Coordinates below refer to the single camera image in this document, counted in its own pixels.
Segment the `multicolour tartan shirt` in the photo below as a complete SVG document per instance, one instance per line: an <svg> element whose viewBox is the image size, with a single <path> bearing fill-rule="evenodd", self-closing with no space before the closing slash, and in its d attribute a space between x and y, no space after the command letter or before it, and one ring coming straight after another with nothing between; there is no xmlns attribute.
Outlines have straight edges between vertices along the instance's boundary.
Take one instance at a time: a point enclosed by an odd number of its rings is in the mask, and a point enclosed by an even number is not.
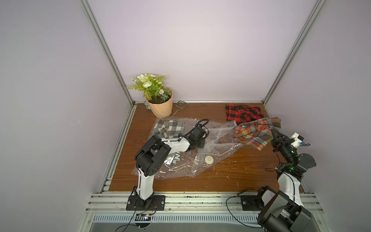
<svg viewBox="0 0 371 232"><path fill-rule="evenodd" d="M280 118L263 118L240 124L234 131L233 142L251 146L261 151L273 140L272 129L281 130Z"/></svg>

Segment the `clear plastic vacuum bag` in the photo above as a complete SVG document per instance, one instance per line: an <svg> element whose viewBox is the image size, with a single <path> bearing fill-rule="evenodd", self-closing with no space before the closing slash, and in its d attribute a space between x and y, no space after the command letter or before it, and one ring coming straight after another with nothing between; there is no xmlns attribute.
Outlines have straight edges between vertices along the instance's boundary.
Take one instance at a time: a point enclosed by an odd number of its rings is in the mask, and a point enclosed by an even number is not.
<svg viewBox="0 0 371 232"><path fill-rule="evenodd" d="M199 121L198 119L192 118L168 117L156 119L154 125L159 120L177 120L185 123L183 134L189 132ZM204 148L196 148L188 152L170 154L164 161L160 170L155 174L155 178L171 179L178 177L195 177L229 157L243 146L233 142L236 127L235 121L223 123L210 121L206 125L210 133L205 140ZM204 161L206 156L212 156L214 163L211 165L206 164Z"/></svg>

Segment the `grey white checked shirt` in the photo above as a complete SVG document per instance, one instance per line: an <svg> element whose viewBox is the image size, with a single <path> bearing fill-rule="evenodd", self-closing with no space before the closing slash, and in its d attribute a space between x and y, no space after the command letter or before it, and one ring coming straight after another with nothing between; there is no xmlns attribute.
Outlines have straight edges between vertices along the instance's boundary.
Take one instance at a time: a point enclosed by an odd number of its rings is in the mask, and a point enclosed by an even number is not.
<svg viewBox="0 0 371 232"><path fill-rule="evenodd" d="M178 138L183 134L185 123L177 120L159 120L153 127L151 136L156 135L162 139Z"/></svg>

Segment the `red black plaid shirt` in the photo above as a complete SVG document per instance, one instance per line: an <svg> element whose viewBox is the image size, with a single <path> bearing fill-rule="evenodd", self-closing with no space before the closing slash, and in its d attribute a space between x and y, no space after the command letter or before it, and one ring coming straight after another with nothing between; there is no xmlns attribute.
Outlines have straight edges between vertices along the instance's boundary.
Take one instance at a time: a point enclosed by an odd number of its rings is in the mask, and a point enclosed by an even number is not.
<svg viewBox="0 0 371 232"><path fill-rule="evenodd" d="M261 109L252 105L228 104L225 111L226 121L235 121L237 125L264 118Z"/></svg>

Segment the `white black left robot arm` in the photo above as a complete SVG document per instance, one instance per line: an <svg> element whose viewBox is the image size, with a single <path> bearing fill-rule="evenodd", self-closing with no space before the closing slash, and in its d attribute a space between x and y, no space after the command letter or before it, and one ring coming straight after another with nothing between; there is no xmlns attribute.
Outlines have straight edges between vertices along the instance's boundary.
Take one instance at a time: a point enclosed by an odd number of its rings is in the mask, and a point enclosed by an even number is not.
<svg viewBox="0 0 371 232"><path fill-rule="evenodd" d="M144 205L152 199L155 174L168 155L204 147L205 139L209 135L209 130L206 128L208 123L208 119L202 119L188 133L174 139L153 135L137 152L135 161L139 177L135 196L140 204Z"/></svg>

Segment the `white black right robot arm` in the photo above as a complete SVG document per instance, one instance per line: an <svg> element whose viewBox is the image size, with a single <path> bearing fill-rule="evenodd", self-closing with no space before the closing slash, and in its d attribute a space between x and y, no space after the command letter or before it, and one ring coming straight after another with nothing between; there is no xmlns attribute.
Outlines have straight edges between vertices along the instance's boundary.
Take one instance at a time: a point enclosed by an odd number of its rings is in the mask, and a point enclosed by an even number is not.
<svg viewBox="0 0 371 232"><path fill-rule="evenodd" d="M280 152L285 162L275 169L279 191L269 186L259 190L264 207L259 213L258 224L266 232L319 232L313 214L307 210L300 198L303 174L316 167L315 159L307 153L298 154L303 138L295 133L291 138L277 129L272 129L272 147Z"/></svg>

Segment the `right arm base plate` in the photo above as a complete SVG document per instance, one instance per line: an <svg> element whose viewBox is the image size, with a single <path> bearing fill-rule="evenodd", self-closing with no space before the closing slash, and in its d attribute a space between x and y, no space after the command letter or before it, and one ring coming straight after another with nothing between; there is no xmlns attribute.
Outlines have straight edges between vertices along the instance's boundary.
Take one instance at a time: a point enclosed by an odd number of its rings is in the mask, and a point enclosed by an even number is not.
<svg viewBox="0 0 371 232"><path fill-rule="evenodd" d="M257 195L242 195L240 198L243 211L261 211L264 208L264 202Z"/></svg>

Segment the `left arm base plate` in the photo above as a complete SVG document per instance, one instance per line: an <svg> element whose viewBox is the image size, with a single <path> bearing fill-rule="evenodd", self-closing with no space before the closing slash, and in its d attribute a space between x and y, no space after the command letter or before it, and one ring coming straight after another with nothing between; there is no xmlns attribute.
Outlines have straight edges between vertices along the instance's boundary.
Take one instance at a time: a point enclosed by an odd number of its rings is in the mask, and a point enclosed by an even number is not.
<svg viewBox="0 0 371 232"><path fill-rule="evenodd" d="M163 211L165 208L165 195L152 195L147 200L141 199L137 195L128 198L127 211Z"/></svg>

